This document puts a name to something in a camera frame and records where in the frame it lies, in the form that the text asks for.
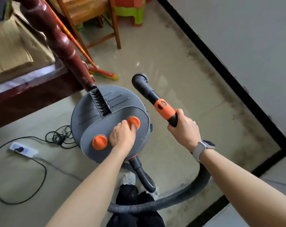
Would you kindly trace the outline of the person's right hand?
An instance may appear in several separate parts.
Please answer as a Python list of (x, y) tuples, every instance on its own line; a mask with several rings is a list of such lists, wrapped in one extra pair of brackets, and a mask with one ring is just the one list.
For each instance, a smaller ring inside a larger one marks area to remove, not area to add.
[(199, 132), (199, 127), (195, 121), (184, 115), (182, 109), (176, 110), (178, 116), (177, 128), (178, 137), (176, 141), (185, 147), (190, 153), (193, 153), (193, 149), (197, 146), (198, 142), (201, 141), (201, 135)]

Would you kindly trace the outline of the person's left hand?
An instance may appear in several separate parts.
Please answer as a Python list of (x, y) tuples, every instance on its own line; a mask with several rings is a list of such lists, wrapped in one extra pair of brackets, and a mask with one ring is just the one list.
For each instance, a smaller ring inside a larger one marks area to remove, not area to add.
[(126, 158), (130, 153), (136, 137), (130, 136), (130, 126), (126, 120), (118, 123), (110, 134), (109, 141), (113, 147), (112, 151)]

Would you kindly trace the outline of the black orange vacuum hose handle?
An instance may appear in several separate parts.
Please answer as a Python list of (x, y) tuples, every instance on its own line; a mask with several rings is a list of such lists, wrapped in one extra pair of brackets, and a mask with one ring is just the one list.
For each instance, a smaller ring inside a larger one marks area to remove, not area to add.
[(137, 73), (132, 77), (133, 87), (147, 99), (156, 111), (168, 121), (172, 127), (177, 127), (178, 115), (175, 109), (166, 100), (162, 99), (148, 84), (148, 78), (144, 73)]

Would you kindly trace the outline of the grey round vacuum cleaner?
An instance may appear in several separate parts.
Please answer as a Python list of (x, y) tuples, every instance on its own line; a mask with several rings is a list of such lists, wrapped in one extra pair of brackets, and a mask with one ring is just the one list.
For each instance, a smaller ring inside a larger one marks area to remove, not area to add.
[(100, 85), (84, 95), (73, 110), (71, 131), (83, 154), (96, 163), (102, 163), (112, 150), (111, 144), (97, 150), (92, 141), (96, 136), (109, 138), (113, 128), (130, 117), (140, 120), (134, 145), (125, 158), (129, 160), (145, 146), (151, 133), (150, 116), (141, 99), (129, 89)]

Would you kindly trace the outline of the person's right forearm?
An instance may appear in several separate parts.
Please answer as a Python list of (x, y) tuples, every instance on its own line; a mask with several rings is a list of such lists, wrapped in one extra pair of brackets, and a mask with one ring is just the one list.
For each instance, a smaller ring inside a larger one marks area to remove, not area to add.
[(250, 227), (286, 227), (286, 196), (213, 149), (200, 162)]

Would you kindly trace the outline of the person's left forearm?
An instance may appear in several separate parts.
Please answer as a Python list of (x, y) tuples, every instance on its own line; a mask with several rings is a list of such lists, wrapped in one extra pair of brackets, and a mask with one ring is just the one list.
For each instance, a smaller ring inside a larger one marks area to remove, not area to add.
[(115, 146), (56, 211), (46, 227), (100, 227), (128, 153), (126, 147)]

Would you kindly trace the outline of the white slipper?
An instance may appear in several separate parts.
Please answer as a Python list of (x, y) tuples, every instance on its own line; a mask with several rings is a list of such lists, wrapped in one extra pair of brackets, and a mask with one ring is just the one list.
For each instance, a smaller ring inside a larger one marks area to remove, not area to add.
[(133, 172), (127, 172), (124, 174), (121, 180), (121, 185), (136, 185), (136, 175)]
[(147, 194), (149, 194), (153, 198), (153, 200), (157, 200), (159, 198), (159, 195), (160, 195), (158, 186), (156, 186), (156, 190), (153, 193), (151, 193), (151, 192), (149, 192), (147, 190), (145, 190), (145, 192)]

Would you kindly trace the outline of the black trousers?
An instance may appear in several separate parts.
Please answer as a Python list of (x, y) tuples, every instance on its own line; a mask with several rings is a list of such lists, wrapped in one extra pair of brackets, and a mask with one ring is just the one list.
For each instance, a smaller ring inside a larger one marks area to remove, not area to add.
[[(118, 205), (139, 205), (155, 201), (152, 194), (138, 193), (135, 185), (121, 185), (116, 198)], [(113, 214), (106, 227), (165, 227), (164, 221), (156, 211), (140, 214)]]

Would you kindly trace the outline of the red yellow broom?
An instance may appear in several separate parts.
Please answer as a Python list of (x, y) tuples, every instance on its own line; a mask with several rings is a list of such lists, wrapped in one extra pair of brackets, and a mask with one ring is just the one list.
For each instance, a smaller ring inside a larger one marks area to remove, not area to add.
[(54, 7), (51, 5), (51, 10), (54, 13), (56, 19), (59, 22), (59, 26), (61, 27), (62, 31), (68, 36), (68, 38), (70, 39), (70, 41), (73, 42), (73, 44), (76, 46), (76, 48), (83, 54), (83, 56), (87, 59), (87, 61), (89, 62), (89, 64), (92, 65), (92, 67), (88, 67), (88, 71), (89, 73), (93, 74), (93, 73), (97, 73), (103, 76), (106, 76), (107, 78), (111, 79), (111, 80), (118, 80), (118, 75), (108, 72), (108, 71), (104, 71), (100, 68), (98, 68), (97, 65), (95, 65), (95, 63), (93, 62), (91, 56), (89, 56), (84, 49), (81, 47), (80, 43), (77, 41), (75, 34), (72, 32), (72, 28), (69, 24), (69, 22), (67, 21), (67, 19), (62, 16), (60, 13), (58, 13)]

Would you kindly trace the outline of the white power strip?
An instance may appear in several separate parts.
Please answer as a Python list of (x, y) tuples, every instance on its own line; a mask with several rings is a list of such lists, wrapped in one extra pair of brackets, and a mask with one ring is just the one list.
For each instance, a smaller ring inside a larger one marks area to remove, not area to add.
[(22, 156), (25, 156), (25, 157), (30, 158), (30, 159), (33, 157), (36, 157), (39, 153), (39, 151), (37, 149), (28, 147), (28, 146), (21, 144), (19, 142), (13, 142), (9, 146), (9, 150), (14, 151), (16, 153), (19, 153)]

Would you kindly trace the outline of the green plastic stool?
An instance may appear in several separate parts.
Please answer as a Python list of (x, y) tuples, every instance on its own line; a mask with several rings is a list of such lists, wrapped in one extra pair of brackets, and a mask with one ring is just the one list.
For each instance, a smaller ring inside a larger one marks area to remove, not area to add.
[(115, 7), (115, 13), (120, 17), (132, 17), (133, 26), (141, 27), (144, 20), (145, 3), (141, 8), (135, 7)]

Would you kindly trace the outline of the pale bed mattress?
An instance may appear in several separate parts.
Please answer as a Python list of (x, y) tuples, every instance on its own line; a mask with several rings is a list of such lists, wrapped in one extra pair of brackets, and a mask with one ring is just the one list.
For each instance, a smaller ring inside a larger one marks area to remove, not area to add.
[(19, 77), (15, 77), (12, 80), (5, 81), (0, 84), (0, 93), (3, 93), (7, 90), (18, 87), (22, 84), (25, 84), (29, 81), (32, 81), (36, 78), (45, 76), (47, 74), (55, 75), (56, 72), (67, 71), (67, 68), (63, 64), (52, 64), (35, 71), (29, 72)]

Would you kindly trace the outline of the wooden chair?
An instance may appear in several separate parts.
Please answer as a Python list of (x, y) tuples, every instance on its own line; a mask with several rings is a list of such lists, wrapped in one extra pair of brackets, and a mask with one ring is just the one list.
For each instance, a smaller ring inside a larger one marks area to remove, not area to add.
[[(84, 51), (90, 56), (88, 49), (99, 45), (111, 38), (115, 38), (117, 48), (121, 49), (118, 31), (118, 18), (115, 11), (115, 0), (48, 0), (54, 9), (64, 16), (69, 22), (72, 32)], [(104, 19), (113, 29), (113, 33), (100, 38), (88, 45), (82, 40), (76, 26), (91, 20), (98, 19), (100, 27), (103, 27)]]

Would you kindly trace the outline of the red plastic stool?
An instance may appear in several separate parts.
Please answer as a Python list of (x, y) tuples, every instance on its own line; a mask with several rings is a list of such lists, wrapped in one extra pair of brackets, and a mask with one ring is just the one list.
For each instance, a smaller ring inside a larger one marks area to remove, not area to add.
[(142, 8), (145, 4), (150, 3), (152, 0), (115, 0), (116, 7), (125, 8)]

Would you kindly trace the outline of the flattened cardboard sheet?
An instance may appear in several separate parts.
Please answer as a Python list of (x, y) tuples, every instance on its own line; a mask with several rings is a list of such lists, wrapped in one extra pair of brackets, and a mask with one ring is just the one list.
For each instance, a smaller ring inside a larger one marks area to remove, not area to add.
[(15, 16), (0, 22), (0, 83), (55, 63), (52, 51)]

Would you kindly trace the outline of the dark red wooden bed frame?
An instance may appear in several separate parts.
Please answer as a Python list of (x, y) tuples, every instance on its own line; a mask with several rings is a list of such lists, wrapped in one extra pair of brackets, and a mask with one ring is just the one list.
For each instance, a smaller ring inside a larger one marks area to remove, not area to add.
[(95, 79), (59, 28), (58, 20), (47, 3), (43, 0), (13, 1), (20, 3), (21, 13), (31, 26), (45, 34), (47, 45), (64, 66), (0, 93), (0, 128), (77, 91), (90, 91), (95, 85)]

